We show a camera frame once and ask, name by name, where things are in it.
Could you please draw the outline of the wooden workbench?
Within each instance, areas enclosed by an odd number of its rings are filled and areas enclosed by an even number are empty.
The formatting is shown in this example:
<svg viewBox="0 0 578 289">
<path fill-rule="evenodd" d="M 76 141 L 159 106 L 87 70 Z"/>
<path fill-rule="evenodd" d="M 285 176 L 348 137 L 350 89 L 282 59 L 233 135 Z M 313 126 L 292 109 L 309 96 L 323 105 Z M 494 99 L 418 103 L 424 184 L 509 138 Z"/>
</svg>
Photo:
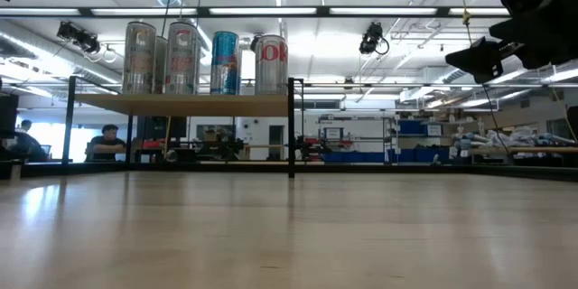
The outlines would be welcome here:
<svg viewBox="0 0 578 289">
<path fill-rule="evenodd" d="M 538 146 L 538 147 L 523 147 L 523 146 L 514 146 L 514 147 L 478 147 L 478 148 L 471 148 L 465 149 L 464 152 L 467 155 L 484 155 L 484 154 L 518 154 L 518 153 L 545 153 L 545 154 L 578 154 L 578 147 L 547 147 L 547 146 Z"/>
</svg>

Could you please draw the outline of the silver Diet Coke can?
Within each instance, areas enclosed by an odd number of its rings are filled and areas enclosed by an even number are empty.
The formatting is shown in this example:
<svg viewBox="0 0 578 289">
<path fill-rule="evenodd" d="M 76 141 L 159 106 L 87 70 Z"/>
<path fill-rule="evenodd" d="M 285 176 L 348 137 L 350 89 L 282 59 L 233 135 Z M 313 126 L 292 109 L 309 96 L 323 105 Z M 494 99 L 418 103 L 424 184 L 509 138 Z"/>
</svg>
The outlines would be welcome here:
<svg viewBox="0 0 578 289">
<path fill-rule="evenodd" d="M 262 35 L 256 39 L 255 94 L 285 95 L 288 80 L 288 46 L 279 35 Z"/>
</svg>

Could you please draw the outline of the blue storage bin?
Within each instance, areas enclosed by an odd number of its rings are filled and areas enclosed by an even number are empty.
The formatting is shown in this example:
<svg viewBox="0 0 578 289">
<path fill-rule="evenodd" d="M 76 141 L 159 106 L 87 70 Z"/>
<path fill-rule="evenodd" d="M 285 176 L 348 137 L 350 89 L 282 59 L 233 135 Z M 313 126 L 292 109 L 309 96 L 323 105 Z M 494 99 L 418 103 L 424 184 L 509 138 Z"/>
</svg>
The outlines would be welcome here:
<svg viewBox="0 0 578 289">
<path fill-rule="evenodd" d="M 387 155 L 391 163 L 432 163 L 434 157 L 439 161 L 449 159 L 448 147 L 417 147 L 414 149 L 388 149 Z"/>
<path fill-rule="evenodd" d="M 331 152 L 322 155 L 325 163 L 383 163 L 383 152 Z"/>
<path fill-rule="evenodd" d="M 399 120 L 397 122 L 400 135 L 424 135 L 424 125 L 419 120 Z"/>
</svg>

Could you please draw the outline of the white bag pile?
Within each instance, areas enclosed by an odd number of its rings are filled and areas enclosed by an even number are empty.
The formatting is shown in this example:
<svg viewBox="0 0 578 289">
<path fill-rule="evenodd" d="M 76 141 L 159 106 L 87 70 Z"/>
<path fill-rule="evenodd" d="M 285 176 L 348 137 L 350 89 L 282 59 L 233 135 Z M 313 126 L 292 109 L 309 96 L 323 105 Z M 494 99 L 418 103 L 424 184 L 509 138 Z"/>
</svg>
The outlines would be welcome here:
<svg viewBox="0 0 578 289">
<path fill-rule="evenodd" d="M 452 135 L 456 141 L 469 143 L 473 146 L 487 147 L 537 147 L 537 146 L 568 146 L 575 145 L 573 139 L 564 138 L 551 133 L 537 134 L 529 126 L 515 127 L 509 135 L 495 130 L 488 130 L 484 135 L 473 132 L 461 132 Z"/>
</svg>

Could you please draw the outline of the black overhead light beam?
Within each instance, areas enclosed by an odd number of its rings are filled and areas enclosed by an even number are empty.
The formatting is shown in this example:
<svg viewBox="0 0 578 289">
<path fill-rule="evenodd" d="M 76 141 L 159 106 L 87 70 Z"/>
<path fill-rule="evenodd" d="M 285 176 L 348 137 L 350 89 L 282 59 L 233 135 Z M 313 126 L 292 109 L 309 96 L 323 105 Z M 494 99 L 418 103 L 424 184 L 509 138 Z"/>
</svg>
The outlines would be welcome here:
<svg viewBox="0 0 578 289">
<path fill-rule="evenodd" d="M 507 18 L 508 10 L 496 6 L 260 6 L 260 7 L 0 7 L 8 18 Z"/>
</svg>

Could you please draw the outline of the black equipment box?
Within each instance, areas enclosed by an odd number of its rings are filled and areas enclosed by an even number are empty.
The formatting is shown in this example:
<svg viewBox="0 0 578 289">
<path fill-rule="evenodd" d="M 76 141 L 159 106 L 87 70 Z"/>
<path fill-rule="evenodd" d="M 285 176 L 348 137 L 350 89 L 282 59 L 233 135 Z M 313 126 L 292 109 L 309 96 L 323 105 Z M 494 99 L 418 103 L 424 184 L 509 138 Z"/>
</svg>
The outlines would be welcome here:
<svg viewBox="0 0 578 289">
<path fill-rule="evenodd" d="M 15 130 L 19 97 L 0 94 L 0 137 L 11 135 Z"/>
</svg>

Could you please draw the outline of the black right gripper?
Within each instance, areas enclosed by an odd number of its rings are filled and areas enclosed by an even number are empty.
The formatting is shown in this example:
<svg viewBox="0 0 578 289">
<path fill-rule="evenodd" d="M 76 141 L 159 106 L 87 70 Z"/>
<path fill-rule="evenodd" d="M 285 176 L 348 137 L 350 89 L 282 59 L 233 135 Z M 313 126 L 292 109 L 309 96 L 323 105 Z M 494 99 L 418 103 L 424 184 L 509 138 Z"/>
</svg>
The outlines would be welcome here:
<svg viewBox="0 0 578 289">
<path fill-rule="evenodd" d="M 482 37 L 467 49 L 447 54 L 449 65 L 484 84 L 500 77 L 502 61 L 514 54 L 529 70 L 578 59 L 578 7 L 536 9 L 545 0 L 500 1 L 511 16 L 519 15 L 489 28 L 490 35 L 502 41 Z"/>
</svg>

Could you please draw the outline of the white Celsius can yellow band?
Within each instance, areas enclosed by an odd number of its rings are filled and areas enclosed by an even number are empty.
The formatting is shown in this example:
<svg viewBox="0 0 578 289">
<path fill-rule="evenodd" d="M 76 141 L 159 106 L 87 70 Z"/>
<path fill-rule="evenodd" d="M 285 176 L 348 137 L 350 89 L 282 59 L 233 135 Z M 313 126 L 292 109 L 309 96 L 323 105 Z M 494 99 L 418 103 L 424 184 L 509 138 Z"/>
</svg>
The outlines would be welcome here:
<svg viewBox="0 0 578 289">
<path fill-rule="evenodd" d="M 123 94 L 150 94 L 153 87 L 156 29 L 143 22 L 126 26 Z"/>
</svg>

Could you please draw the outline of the dented blue Red Bull can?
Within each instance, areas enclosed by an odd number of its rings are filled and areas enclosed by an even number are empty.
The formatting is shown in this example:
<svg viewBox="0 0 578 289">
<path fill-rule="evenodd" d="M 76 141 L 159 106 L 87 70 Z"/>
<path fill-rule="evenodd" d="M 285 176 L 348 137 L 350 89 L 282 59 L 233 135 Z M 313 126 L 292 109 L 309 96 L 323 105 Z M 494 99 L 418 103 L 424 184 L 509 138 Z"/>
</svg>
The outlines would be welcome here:
<svg viewBox="0 0 578 289">
<path fill-rule="evenodd" d="M 211 95 L 237 95 L 240 89 L 238 35 L 216 32 L 212 40 Z"/>
</svg>

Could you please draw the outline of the black aluminium table frame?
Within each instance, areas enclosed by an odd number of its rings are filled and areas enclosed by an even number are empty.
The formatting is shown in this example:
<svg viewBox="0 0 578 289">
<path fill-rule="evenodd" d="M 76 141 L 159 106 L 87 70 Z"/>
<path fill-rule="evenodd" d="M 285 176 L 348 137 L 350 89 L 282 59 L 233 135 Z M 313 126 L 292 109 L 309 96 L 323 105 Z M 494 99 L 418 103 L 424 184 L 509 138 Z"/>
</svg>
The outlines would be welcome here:
<svg viewBox="0 0 578 289">
<path fill-rule="evenodd" d="M 11 179 L 68 176 L 104 172 L 256 172 L 256 173 L 385 173 L 385 174 L 478 174 L 561 182 L 578 182 L 578 168 L 507 165 L 346 165 L 287 163 L 22 163 L 0 162 L 0 182 Z"/>
</svg>

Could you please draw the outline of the white Celsius Tropical Vibe can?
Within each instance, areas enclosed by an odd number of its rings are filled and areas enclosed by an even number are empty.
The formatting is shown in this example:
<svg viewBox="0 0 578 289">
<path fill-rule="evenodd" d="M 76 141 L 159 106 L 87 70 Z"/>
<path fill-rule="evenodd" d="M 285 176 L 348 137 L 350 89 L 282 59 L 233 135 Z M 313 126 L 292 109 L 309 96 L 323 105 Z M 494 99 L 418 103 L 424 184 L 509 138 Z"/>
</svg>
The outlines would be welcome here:
<svg viewBox="0 0 578 289">
<path fill-rule="evenodd" d="M 162 36 L 155 40 L 153 94 L 163 94 L 168 41 Z"/>
</svg>

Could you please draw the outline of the black ceiling-mounted device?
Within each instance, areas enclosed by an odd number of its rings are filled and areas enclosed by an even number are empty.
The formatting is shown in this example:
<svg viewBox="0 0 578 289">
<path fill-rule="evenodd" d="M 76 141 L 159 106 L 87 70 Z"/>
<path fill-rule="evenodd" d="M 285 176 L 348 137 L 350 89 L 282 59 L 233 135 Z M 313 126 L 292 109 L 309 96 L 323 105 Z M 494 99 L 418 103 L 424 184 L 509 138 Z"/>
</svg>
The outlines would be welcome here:
<svg viewBox="0 0 578 289">
<path fill-rule="evenodd" d="M 96 34 L 88 33 L 70 22 L 61 22 L 56 36 L 79 47 L 85 53 L 95 54 L 100 51 L 100 43 Z"/>
</svg>

